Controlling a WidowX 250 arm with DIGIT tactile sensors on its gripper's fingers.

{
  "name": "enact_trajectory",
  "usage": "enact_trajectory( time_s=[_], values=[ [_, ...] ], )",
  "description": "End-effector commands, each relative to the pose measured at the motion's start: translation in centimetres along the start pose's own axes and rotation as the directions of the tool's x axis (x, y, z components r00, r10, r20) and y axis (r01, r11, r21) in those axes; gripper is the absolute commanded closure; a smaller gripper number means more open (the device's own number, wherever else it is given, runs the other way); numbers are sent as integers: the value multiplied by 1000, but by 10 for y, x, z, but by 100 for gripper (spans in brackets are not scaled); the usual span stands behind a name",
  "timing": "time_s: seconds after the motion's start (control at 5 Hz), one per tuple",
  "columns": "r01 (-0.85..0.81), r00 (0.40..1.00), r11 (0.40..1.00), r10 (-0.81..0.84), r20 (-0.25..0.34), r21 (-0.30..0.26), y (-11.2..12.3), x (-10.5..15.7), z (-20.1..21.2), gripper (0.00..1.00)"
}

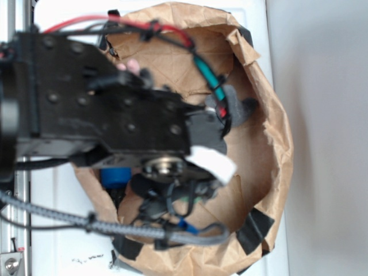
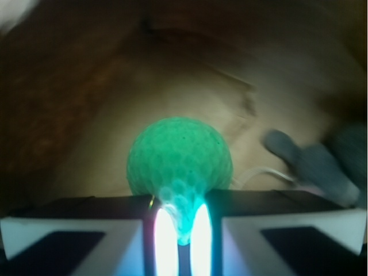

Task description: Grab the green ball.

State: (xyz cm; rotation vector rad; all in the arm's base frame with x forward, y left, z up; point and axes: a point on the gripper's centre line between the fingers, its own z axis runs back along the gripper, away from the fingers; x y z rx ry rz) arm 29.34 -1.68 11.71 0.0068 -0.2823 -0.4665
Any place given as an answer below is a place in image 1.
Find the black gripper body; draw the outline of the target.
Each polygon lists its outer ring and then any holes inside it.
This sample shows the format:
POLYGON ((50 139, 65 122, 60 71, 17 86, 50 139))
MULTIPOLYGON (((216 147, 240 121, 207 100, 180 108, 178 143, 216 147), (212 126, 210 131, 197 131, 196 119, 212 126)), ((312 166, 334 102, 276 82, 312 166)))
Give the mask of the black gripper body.
POLYGON ((202 202, 214 198, 221 183, 214 177, 200 179, 174 178, 168 182, 158 182, 144 174, 136 174, 131 179, 131 190, 143 201, 132 225, 154 227, 187 227, 185 218, 192 214, 193 199, 201 197, 202 202), (189 197, 190 203, 182 202, 189 197))

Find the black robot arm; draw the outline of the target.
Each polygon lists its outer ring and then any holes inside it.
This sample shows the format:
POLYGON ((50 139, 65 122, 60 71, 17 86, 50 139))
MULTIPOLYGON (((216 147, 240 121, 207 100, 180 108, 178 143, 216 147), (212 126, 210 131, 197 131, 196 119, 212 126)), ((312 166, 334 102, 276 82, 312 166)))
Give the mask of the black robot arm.
POLYGON ((21 32, 1 45, 2 182, 67 162, 137 167, 146 216, 157 220, 176 200, 192 208, 222 185, 194 161, 200 147, 224 151, 216 115, 154 88, 148 71, 120 71, 96 47, 59 34, 21 32))

